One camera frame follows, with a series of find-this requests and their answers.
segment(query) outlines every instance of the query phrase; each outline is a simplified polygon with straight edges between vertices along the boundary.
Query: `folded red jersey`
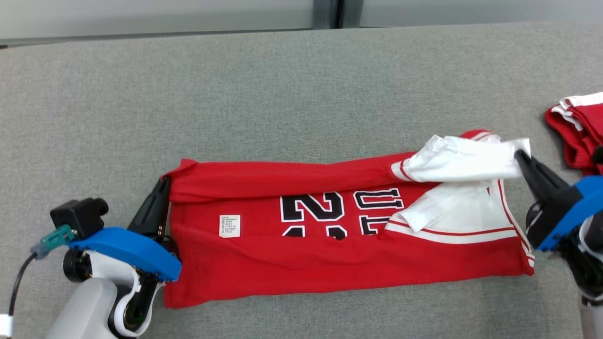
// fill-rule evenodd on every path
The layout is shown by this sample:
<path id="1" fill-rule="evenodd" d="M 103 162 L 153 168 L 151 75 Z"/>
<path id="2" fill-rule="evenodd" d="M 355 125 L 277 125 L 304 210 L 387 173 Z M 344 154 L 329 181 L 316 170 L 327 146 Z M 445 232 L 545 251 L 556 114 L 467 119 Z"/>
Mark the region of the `folded red jersey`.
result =
<path id="1" fill-rule="evenodd" d="M 182 160 L 165 304 L 532 275 L 500 180 L 520 175 L 517 148 L 478 130 L 332 164 Z"/>
<path id="2" fill-rule="evenodd" d="M 603 144 L 603 92 L 563 98 L 546 111 L 545 121 L 563 138 L 570 167 L 603 174 L 603 165 L 593 162 L 596 147 Z"/>

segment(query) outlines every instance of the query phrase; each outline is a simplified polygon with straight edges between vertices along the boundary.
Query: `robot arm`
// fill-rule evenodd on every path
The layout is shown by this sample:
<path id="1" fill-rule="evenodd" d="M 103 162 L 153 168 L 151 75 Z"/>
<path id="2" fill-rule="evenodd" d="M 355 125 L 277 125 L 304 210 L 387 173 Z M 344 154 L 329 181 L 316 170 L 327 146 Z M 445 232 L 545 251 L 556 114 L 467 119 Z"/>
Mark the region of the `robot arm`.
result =
<path id="1" fill-rule="evenodd" d="M 585 339 L 603 339 L 603 177 L 568 185 L 525 152 L 515 155 L 536 200 L 526 217 L 527 238 L 566 262 L 581 297 Z"/>
<path id="2" fill-rule="evenodd" d="M 157 182 L 128 229 L 103 228 L 94 200 L 71 201 L 51 212 L 57 227 L 80 235 L 67 243 L 63 271 L 82 282 L 53 323 L 47 339 L 125 339 L 142 335 L 165 282 L 178 279 L 176 243 L 165 235 L 170 180 Z"/>

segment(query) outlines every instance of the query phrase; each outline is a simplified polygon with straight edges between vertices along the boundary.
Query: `gray fabric surface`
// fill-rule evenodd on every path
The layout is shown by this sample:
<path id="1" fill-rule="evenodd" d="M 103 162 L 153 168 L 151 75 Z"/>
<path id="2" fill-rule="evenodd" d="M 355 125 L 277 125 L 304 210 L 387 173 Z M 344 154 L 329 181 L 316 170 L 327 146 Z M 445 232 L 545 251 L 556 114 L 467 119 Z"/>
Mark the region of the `gray fabric surface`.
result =
<path id="1" fill-rule="evenodd" d="M 542 113 L 603 88 L 603 27 L 538 24 L 170 37 L 0 51 L 0 305 L 48 212 L 104 197 L 127 225 L 181 157 L 332 162 L 478 127 L 531 138 L 570 181 Z M 522 222 L 532 202 L 506 182 Z M 41 338 L 76 288 L 64 250 L 28 269 L 14 338 Z M 560 261 L 534 277 L 249 297 L 168 310 L 144 338 L 581 338 Z"/>

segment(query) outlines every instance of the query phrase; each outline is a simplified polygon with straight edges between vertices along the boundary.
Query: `red fabric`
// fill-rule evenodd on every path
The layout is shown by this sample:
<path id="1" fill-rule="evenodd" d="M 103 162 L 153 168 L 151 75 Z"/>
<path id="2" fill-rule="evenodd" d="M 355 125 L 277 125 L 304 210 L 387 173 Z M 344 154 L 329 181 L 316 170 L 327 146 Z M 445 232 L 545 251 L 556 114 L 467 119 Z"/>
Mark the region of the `red fabric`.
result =
<path id="1" fill-rule="evenodd" d="M 545 121 L 563 138 L 563 154 L 568 166 L 587 175 L 603 174 L 603 165 L 595 165 L 592 161 L 596 147 L 603 144 L 603 104 L 568 107 L 572 117 L 584 127 L 581 131 L 552 109 L 546 111 Z"/>
<path id="2" fill-rule="evenodd" d="M 390 173 L 392 163 L 412 154 L 328 165 L 183 160 L 167 174 L 172 178 L 171 235 L 180 248 L 183 266 L 178 281 L 166 286 L 165 305 L 180 308 L 250 295 L 325 293 L 533 274 L 520 237 L 443 244 L 384 232 L 385 220 L 370 224 L 376 234 L 363 235 L 361 218 L 387 220 L 400 209 L 361 209 L 356 190 L 397 189 L 403 205 L 409 206 L 437 185 L 401 182 Z M 282 195 L 311 194 L 325 210 L 332 210 L 322 192 L 339 192 L 342 217 L 316 221 L 300 209 L 303 221 L 283 221 Z M 364 203 L 392 199 L 366 197 Z M 240 237 L 218 235 L 221 215 L 240 215 Z M 304 238 L 283 236 L 296 225 L 304 225 Z M 342 240 L 329 237 L 327 226 L 341 226 L 347 236 Z"/>

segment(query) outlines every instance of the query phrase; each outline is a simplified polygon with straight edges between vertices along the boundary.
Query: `care label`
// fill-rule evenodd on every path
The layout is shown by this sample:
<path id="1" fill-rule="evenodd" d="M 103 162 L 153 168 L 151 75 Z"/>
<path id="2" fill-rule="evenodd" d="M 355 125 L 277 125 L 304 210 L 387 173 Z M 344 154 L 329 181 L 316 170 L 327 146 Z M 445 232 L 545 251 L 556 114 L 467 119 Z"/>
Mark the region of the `care label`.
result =
<path id="1" fill-rule="evenodd" d="M 220 215 L 220 236 L 222 238 L 241 236 L 241 216 Z"/>

